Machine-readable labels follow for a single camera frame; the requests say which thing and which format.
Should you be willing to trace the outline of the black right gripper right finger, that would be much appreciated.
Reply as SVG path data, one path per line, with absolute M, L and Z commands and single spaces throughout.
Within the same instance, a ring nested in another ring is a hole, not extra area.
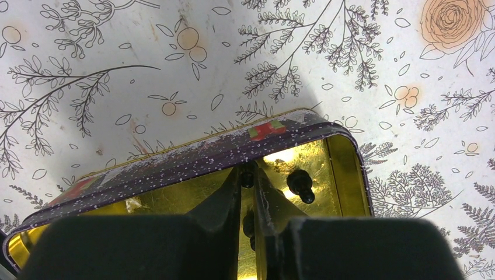
M 312 218 L 254 172 L 259 279 L 462 279 L 448 243 L 426 220 Z

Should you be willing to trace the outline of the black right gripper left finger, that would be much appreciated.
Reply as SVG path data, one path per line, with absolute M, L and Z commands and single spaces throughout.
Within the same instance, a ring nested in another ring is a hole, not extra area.
M 181 215 L 81 215 L 43 232 L 19 279 L 236 279 L 240 170 Z

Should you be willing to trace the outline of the gold tin of black pieces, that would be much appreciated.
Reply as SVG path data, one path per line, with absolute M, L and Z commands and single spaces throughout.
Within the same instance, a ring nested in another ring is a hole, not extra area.
M 186 213 L 219 189 L 233 168 L 240 170 L 249 161 L 306 215 L 374 215 L 363 159 L 351 132 L 301 108 L 84 176 L 15 226 L 3 253 L 15 269 L 22 269 L 41 234 L 68 216 Z M 307 171 L 313 181 L 311 204 L 287 186 L 287 176 L 297 169 Z M 243 188 L 241 194 L 237 278 L 259 279 L 256 253 L 242 230 L 247 211 L 254 211 L 254 191 Z

